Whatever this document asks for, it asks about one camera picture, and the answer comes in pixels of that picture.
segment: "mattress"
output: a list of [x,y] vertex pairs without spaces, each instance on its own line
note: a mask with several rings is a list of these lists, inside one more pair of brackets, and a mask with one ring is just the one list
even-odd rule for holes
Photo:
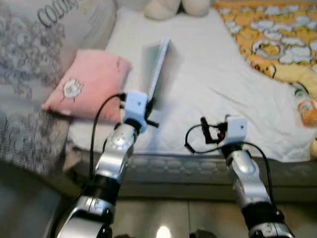
[[[74,166],[77,174],[87,177],[89,152],[76,151],[81,161]],[[266,182],[265,164],[261,158],[254,158],[259,165],[261,178]],[[317,187],[317,162],[282,163],[269,160],[274,187]],[[231,187],[224,159],[217,155],[162,155],[134,154],[124,177],[124,184],[216,184]]]
[[[139,136],[135,153],[189,155],[184,148],[188,128],[202,116],[209,123],[219,123],[230,114],[248,119],[246,141],[257,144],[269,158],[280,162],[310,160],[308,147],[316,130],[301,126],[295,110],[294,88],[268,80],[251,69],[213,8],[206,17],[179,14],[162,22],[120,8],[106,50],[133,64],[124,91],[144,91],[142,49],[166,37],[172,40],[179,54],[180,67],[169,89],[164,91],[163,106],[152,115],[160,127],[149,126]],[[96,152],[101,152],[113,126],[98,125]],[[68,140],[82,150],[89,150],[91,131],[91,120],[76,119],[70,126]],[[204,145],[199,130],[193,131],[189,140],[197,150],[212,147]],[[251,153],[259,155],[256,150]]]

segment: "fabric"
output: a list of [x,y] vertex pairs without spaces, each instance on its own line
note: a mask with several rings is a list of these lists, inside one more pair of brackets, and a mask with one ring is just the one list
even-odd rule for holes
[[317,99],[317,5],[313,2],[224,2],[216,5],[246,61]]
[[116,0],[118,7],[127,7],[129,9],[142,11],[151,0]]
[[[316,130],[301,126],[295,109],[295,90],[268,80],[249,67],[213,8],[206,17],[181,13],[167,22],[151,21],[141,12],[119,9],[106,49],[133,63],[125,92],[146,92],[142,49],[166,37],[181,58],[180,69],[168,80],[167,90],[160,93],[162,107],[151,115],[152,120],[160,123],[159,128],[148,126],[140,134],[134,147],[136,154],[178,154],[182,159],[190,154],[184,147],[184,136],[192,125],[199,123],[202,116],[213,124],[224,121],[225,115],[230,114],[248,119],[246,141],[257,144],[269,158],[281,162],[310,159],[309,145]],[[97,126],[95,151],[102,151],[113,127],[110,123]],[[76,119],[70,126],[68,140],[89,151],[91,131],[91,121]],[[189,140],[197,150],[213,147],[205,145],[199,129],[193,131]],[[255,150],[251,153],[260,156]]]
[[193,16],[204,16],[209,12],[211,0],[182,0],[185,11]]
[[[102,103],[120,92],[130,67],[127,60],[104,51],[79,50],[74,63],[42,105],[42,109],[93,119]],[[119,122],[119,106],[118,98],[109,101],[100,119]]]
[[152,0],[144,8],[144,16],[166,20],[176,15],[181,0]]
[[47,175],[64,152],[69,121],[41,110],[79,47],[104,47],[111,0],[0,0],[0,160]]

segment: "pink pillow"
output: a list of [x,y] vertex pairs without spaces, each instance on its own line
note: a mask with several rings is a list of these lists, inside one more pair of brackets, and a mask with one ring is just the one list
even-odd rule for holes
[[[104,51],[79,50],[59,85],[42,105],[45,111],[94,118],[102,103],[119,93],[131,63]],[[120,101],[111,99],[100,119],[120,121]]]

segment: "floor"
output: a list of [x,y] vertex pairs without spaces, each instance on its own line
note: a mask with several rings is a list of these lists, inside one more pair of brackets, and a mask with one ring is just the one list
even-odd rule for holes
[[36,177],[0,163],[0,237],[42,238],[60,195]]
[[[281,204],[286,222],[297,238],[316,238],[316,204]],[[120,200],[112,225],[115,236],[188,238],[204,229],[217,238],[247,238],[248,231],[235,203],[200,201]]]

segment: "orange bottle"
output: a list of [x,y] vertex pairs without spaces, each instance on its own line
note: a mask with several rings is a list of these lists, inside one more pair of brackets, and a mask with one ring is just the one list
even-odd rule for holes
[[304,126],[317,126],[317,109],[315,102],[310,100],[308,94],[301,89],[296,90],[295,96],[298,102],[297,110],[301,115]]

